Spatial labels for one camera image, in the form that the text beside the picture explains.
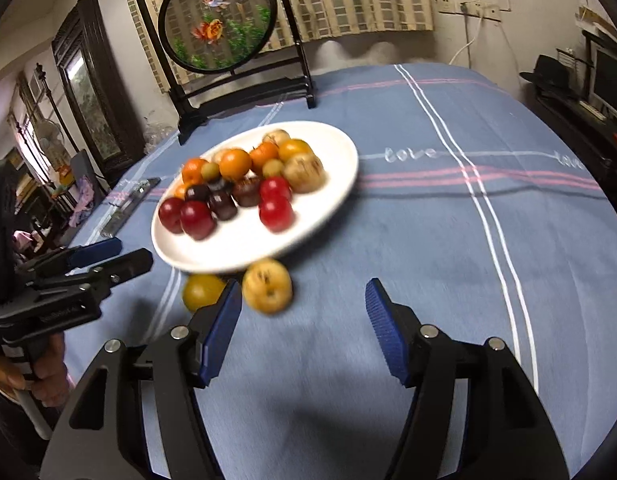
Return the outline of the person's left hand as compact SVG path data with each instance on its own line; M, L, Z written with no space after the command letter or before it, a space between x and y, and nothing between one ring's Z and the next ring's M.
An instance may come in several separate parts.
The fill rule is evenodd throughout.
M47 408L61 408L71 393L72 385L64 364L65 355L64 333L54 334L49 339L46 352L33 365L37 380L31 386L31 392ZM0 393L16 400L14 392L25 388L25 379L20 370L0 355Z

